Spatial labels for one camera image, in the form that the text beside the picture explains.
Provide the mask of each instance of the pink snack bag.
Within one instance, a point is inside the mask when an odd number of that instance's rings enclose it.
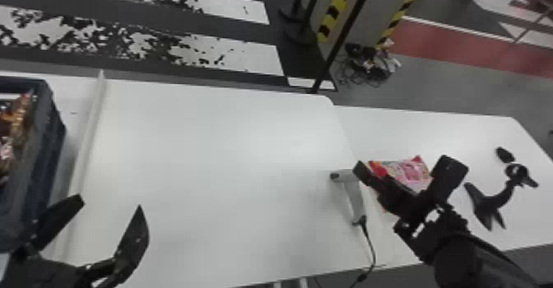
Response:
[[[390,175],[415,193],[426,189],[432,182],[428,166],[420,156],[400,161],[371,160],[369,161],[369,167],[379,178]]]

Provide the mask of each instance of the gray floor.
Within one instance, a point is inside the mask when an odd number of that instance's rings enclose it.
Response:
[[[337,105],[356,105],[394,109],[416,109],[469,114],[493,114],[516,118],[553,156],[553,81],[510,72],[499,72],[454,63],[442,63],[419,58],[398,56],[402,69],[378,89],[370,86],[339,86],[339,92],[322,92]],[[90,68],[22,63],[0,60],[0,70],[57,73],[63,75],[95,76]],[[187,83],[209,86],[228,86],[271,91],[303,90],[271,86],[248,85],[228,81],[191,80],[182,77],[159,76],[135,72],[107,71],[108,78],[139,81]],[[553,281],[550,266],[553,246],[521,249],[509,255],[539,281]],[[359,272],[319,276],[323,288],[348,287]],[[359,287],[435,287],[429,267],[414,266],[375,272]],[[309,286],[317,287],[313,280]]]

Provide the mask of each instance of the black and white patterned floor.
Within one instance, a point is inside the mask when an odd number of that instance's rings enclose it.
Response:
[[[309,86],[323,59],[284,39],[282,1],[0,0],[0,57]]]

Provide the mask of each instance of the plastic crate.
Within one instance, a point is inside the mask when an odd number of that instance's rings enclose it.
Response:
[[[22,227],[48,206],[66,129],[45,81],[0,77],[0,93],[33,91],[32,106],[24,118],[26,141],[11,163],[6,186],[0,188],[0,252]]]

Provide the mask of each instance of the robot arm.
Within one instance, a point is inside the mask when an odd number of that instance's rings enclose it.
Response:
[[[114,288],[138,267],[149,244],[144,212],[139,206],[112,258],[75,267],[40,256],[42,251],[81,210],[76,195],[50,207],[33,221],[13,246],[0,288]]]
[[[379,179],[362,162],[353,172],[379,194],[387,211],[399,216],[394,232],[422,262],[434,267],[439,287],[539,287],[501,251],[472,235],[467,221],[447,203],[468,172],[461,162],[442,156],[432,170],[432,183],[418,194],[392,178]],[[439,213],[438,219],[427,221],[433,211]]]

